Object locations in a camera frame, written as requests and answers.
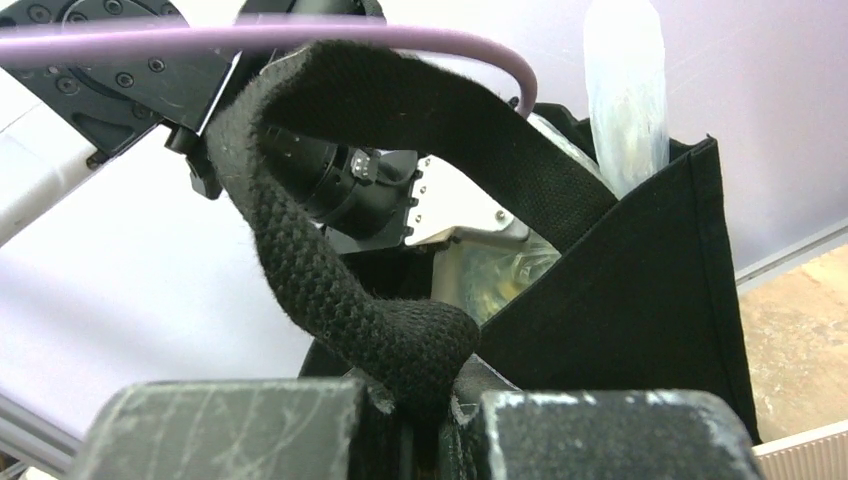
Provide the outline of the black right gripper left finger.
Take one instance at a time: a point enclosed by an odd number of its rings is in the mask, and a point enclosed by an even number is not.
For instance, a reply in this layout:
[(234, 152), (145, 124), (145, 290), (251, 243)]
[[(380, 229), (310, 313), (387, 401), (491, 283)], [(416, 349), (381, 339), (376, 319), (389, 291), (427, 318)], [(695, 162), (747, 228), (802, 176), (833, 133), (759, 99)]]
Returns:
[(356, 380), (151, 383), (101, 410), (70, 479), (343, 479)]

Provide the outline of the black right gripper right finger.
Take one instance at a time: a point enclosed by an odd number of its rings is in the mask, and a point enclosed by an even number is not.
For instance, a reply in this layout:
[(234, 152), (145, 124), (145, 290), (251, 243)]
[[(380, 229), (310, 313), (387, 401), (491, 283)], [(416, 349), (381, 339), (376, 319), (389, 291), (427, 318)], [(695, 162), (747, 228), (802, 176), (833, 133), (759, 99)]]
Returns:
[(759, 479), (752, 441), (700, 391), (487, 392), (477, 479)]

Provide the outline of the black fabric tote bag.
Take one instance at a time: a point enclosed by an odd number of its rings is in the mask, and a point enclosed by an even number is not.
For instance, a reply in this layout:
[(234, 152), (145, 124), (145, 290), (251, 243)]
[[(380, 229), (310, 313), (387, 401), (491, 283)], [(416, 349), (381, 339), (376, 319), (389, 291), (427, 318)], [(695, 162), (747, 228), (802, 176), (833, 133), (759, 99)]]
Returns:
[[(339, 256), (285, 183), (268, 127), (448, 161), (551, 243), (559, 260), (483, 326), (421, 296), (406, 259)], [(209, 157), (254, 233), (268, 284), (314, 342), (306, 374), (357, 367), (421, 423), (477, 353), (530, 390), (691, 389), (758, 436), (717, 142), (622, 198), (485, 87), (430, 63), (319, 42), (268, 66), (209, 124)]]

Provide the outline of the clear plastic grocery bag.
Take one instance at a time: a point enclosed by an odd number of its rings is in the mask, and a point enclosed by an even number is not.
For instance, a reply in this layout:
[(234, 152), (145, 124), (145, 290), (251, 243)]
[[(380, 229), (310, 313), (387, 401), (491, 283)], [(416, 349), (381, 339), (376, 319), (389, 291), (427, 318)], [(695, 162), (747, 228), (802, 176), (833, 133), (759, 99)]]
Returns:
[[(665, 44), (648, 1), (594, 1), (584, 20), (584, 70), (595, 154), (539, 114), (528, 122), (622, 198), (670, 162)], [(483, 325), (560, 258), (536, 232), (514, 252), (462, 248), (461, 307)]]

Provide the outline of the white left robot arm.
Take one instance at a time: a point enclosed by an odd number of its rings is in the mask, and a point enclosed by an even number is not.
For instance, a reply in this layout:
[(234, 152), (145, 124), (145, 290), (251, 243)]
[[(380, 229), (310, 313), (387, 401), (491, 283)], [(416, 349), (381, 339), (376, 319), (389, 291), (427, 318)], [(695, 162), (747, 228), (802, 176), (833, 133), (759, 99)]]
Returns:
[[(378, 1), (240, 1), (236, 24), (279, 23), (270, 16), (341, 15), (384, 21)], [(53, 33), (90, 21), (165, 18), (187, 21), (176, 1), (1, 1), (1, 37), (23, 27)], [(390, 47), (448, 54), (496, 66), (516, 79), (519, 105), (535, 101), (532, 68), (516, 52), (470, 34), (390, 27)], [(200, 134), (210, 119), (270, 62), (272, 54), (207, 49), (92, 66), (1, 66), (1, 246), (53, 208), (93, 172), (137, 144), (155, 127), (170, 129), (165, 147), (185, 156), (192, 187), (216, 200), (222, 187)]]

